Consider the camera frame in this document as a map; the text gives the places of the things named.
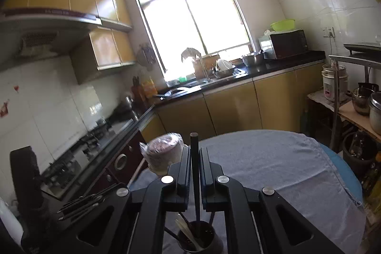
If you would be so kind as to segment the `white plastic spoon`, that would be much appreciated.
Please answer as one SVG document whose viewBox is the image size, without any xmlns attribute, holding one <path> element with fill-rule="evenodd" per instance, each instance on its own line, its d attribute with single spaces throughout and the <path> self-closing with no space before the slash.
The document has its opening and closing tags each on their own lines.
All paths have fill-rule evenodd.
<svg viewBox="0 0 381 254">
<path fill-rule="evenodd" d="M 178 228 L 183 232 L 183 234 L 190 240 L 190 242 L 193 243 L 197 251 L 203 250 L 203 248 L 197 243 L 196 239 L 194 238 L 187 223 L 181 217 L 176 218 L 175 223 L 178 226 Z"/>
</svg>

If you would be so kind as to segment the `black chopstick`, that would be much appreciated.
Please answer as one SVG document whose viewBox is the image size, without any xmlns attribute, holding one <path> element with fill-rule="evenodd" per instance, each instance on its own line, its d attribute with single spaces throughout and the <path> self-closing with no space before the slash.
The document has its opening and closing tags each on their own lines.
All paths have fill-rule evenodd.
<svg viewBox="0 0 381 254">
<path fill-rule="evenodd" d="M 199 169 L 199 139 L 198 133 L 190 134 L 190 155 L 192 166 L 192 180 L 194 189 L 194 205 L 196 222 L 200 222 L 200 169 Z"/>
</svg>

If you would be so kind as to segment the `gas stove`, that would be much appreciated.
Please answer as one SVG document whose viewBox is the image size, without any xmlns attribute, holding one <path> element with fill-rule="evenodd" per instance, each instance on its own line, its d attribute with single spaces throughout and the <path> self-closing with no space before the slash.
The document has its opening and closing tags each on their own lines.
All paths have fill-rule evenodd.
<svg viewBox="0 0 381 254">
<path fill-rule="evenodd" d="M 41 191 L 57 199 L 64 197 L 73 183 L 87 166 L 102 154 L 106 146 L 125 128 L 134 123 L 133 119 L 104 123 L 89 131 L 54 161 L 41 174 Z"/>
</svg>

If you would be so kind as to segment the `black perforated utensil holder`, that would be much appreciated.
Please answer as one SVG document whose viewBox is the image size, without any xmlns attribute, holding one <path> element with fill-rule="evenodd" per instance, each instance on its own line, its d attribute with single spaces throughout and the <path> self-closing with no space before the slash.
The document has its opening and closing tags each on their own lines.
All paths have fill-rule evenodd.
<svg viewBox="0 0 381 254">
<path fill-rule="evenodd" d="M 178 231 L 178 244 L 183 250 L 183 253 L 214 253 L 216 244 L 216 232 L 214 228 L 203 220 L 192 221 L 191 233 L 196 243 L 201 249 L 196 249 L 194 243 L 182 232 Z"/>
</svg>

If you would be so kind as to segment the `white stacked bowls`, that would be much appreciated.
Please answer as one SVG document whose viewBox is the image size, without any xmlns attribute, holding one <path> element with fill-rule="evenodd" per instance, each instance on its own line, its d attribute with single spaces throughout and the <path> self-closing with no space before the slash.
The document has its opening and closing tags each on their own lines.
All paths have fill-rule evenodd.
<svg viewBox="0 0 381 254">
<path fill-rule="evenodd" d="M 181 161 L 186 144 L 180 134 L 169 133 L 149 141 L 140 142 L 140 152 L 147 161 L 149 170 L 158 176 L 167 175 L 169 167 Z"/>
</svg>

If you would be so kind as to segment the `grey table cloth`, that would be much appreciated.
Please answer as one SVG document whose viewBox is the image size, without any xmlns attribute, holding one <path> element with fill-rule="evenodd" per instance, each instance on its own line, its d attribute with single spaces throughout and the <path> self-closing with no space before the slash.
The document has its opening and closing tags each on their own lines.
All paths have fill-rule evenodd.
<svg viewBox="0 0 381 254">
<path fill-rule="evenodd" d="M 334 151 L 304 134 L 237 131 L 200 141 L 211 162 L 243 186 L 274 188 L 344 253 L 356 253 L 366 226 L 362 187 Z"/>
</svg>

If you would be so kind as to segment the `sink faucet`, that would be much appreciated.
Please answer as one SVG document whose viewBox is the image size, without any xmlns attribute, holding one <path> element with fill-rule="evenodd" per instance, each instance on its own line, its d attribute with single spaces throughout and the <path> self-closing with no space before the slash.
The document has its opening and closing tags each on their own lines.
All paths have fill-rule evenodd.
<svg viewBox="0 0 381 254">
<path fill-rule="evenodd" d="M 183 63 L 188 58 L 192 59 L 192 62 L 194 64 L 193 65 L 194 74 L 196 78 L 201 79 L 201 74 L 200 74 L 200 70 L 201 70 L 203 75 L 202 78 L 206 79 L 207 81 L 211 81 L 208 74 L 208 69 L 205 66 L 201 53 L 195 48 L 186 48 L 181 53 L 181 62 Z"/>
</svg>

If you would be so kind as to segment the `steel bowl on counter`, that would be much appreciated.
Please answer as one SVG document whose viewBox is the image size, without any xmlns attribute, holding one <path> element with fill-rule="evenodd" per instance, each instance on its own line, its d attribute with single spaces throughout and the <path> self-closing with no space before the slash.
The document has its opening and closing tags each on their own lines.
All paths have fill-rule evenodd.
<svg viewBox="0 0 381 254">
<path fill-rule="evenodd" d="M 262 53 L 252 53 L 248 55 L 243 55 L 241 59 L 246 67 L 262 65 L 265 60 L 264 55 Z"/>
</svg>

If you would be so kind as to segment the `steel kettle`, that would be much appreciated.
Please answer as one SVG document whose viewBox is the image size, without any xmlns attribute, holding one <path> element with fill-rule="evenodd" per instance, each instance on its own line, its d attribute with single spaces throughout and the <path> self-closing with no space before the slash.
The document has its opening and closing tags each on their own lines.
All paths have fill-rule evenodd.
<svg viewBox="0 0 381 254">
<path fill-rule="evenodd" d="M 358 83 L 358 87 L 352 91 L 353 107 L 358 114 L 369 115 L 369 98 L 377 91 L 379 85 L 375 83 Z"/>
</svg>

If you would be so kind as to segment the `white rice cooker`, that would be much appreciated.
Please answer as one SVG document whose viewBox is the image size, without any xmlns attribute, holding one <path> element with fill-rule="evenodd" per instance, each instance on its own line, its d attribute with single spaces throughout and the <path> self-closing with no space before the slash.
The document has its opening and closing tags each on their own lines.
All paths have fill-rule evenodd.
<svg viewBox="0 0 381 254">
<path fill-rule="evenodd" d="M 322 79 L 324 87 L 324 97 L 330 102 L 335 101 L 335 73 L 331 65 L 322 66 Z M 338 66 L 338 91 L 339 101 L 342 103 L 346 100 L 348 91 L 348 74 L 345 66 Z"/>
</svg>

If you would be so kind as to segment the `steel cooking pot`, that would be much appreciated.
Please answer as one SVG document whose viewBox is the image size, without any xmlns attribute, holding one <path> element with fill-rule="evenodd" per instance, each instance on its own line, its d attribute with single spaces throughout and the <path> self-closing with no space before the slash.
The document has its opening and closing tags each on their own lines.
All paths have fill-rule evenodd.
<svg viewBox="0 0 381 254">
<path fill-rule="evenodd" d="M 369 98 L 369 121 L 372 129 L 381 135 L 381 92 L 373 92 Z"/>
</svg>

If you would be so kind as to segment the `range hood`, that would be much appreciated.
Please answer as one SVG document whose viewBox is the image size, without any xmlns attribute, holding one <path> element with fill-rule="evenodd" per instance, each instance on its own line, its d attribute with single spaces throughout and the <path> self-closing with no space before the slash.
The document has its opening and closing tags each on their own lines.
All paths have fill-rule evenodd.
<svg viewBox="0 0 381 254">
<path fill-rule="evenodd" d="M 68 54 L 99 26 L 99 17 L 71 10 L 1 10 L 1 70 Z"/>
</svg>

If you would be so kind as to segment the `black microwave oven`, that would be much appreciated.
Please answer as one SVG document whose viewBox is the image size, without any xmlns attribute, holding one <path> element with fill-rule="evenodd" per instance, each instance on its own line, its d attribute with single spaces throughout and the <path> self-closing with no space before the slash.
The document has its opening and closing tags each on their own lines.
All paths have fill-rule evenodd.
<svg viewBox="0 0 381 254">
<path fill-rule="evenodd" d="M 273 32 L 262 36 L 258 41 L 266 59 L 284 59 L 309 50 L 303 30 Z"/>
</svg>

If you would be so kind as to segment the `green plastic basin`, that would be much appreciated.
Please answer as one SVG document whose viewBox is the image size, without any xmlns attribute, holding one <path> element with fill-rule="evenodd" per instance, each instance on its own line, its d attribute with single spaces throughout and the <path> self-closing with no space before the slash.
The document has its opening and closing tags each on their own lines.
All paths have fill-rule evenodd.
<svg viewBox="0 0 381 254">
<path fill-rule="evenodd" d="M 271 24 L 271 28 L 275 32 L 286 32 L 295 29 L 294 19 L 284 19 Z"/>
</svg>

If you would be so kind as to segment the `yellow wall cabinet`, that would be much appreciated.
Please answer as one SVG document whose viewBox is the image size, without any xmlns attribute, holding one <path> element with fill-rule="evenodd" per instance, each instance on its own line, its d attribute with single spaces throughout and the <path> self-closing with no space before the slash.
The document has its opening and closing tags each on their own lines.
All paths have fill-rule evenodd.
<svg viewBox="0 0 381 254">
<path fill-rule="evenodd" d="M 83 84 L 136 63 L 125 0 L 4 0 L 1 69 L 62 55 Z"/>
</svg>

